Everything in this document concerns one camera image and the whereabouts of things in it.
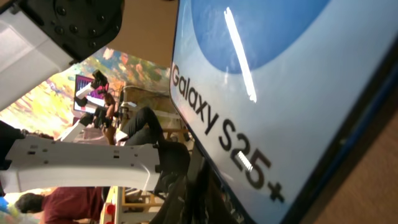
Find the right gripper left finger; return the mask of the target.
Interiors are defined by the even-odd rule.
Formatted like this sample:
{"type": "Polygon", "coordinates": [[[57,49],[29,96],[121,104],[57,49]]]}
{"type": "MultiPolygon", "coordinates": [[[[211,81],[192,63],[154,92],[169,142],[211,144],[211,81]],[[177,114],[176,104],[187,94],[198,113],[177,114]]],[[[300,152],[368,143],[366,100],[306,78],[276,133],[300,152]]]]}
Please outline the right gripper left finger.
{"type": "Polygon", "coordinates": [[[179,177],[165,202],[150,224],[189,224],[192,222],[192,206],[186,177],[179,177]]]}

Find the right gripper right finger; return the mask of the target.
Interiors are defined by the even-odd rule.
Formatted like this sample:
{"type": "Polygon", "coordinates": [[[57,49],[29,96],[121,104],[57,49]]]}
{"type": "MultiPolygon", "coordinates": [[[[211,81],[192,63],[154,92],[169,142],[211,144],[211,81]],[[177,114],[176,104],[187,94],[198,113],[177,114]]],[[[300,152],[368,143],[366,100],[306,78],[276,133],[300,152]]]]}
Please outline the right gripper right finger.
{"type": "Polygon", "coordinates": [[[210,165],[206,162],[200,173],[201,195],[198,203],[198,221],[208,224],[244,224],[243,215],[233,205],[210,165]]]}

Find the blue Galaxy smartphone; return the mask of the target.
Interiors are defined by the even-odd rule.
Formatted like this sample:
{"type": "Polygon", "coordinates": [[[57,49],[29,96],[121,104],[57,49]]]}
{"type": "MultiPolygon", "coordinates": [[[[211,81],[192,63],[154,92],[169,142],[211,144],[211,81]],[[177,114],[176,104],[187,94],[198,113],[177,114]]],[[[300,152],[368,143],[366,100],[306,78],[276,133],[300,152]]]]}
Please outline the blue Galaxy smartphone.
{"type": "Polygon", "coordinates": [[[180,0],[170,97],[245,223],[310,223],[397,113],[397,0],[180,0]]]}

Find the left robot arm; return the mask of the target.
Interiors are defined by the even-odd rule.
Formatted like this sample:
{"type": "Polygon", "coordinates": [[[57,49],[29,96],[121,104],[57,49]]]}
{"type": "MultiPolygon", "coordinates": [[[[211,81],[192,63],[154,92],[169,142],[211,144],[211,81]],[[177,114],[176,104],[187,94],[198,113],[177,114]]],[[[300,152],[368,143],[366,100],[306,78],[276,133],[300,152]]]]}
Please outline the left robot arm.
{"type": "Polygon", "coordinates": [[[76,142],[81,72],[115,91],[134,89],[140,108],[176,116],[169,105],[177,3],[166,1],[6,1],[1,6],[1,191],[120,186],[153,191],[172,175],[160,144],[76,142]]]}

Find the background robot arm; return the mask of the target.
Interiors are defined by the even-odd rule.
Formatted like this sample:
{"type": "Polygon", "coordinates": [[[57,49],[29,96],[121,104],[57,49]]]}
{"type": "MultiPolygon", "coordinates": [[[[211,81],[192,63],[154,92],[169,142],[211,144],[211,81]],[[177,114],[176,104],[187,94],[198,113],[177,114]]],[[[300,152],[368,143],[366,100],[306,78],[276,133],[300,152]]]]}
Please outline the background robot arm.
{"type": "Polygon", "coordinates": [[[107,108],[104,101],[109,83],[100,70],[95,70],[92,76],[76,77],[73,108],[83,114],[72,127],[60,135],[59,141],[107,145],[101,129],[112,124],[112,120],[106,117],[107,108]]]}

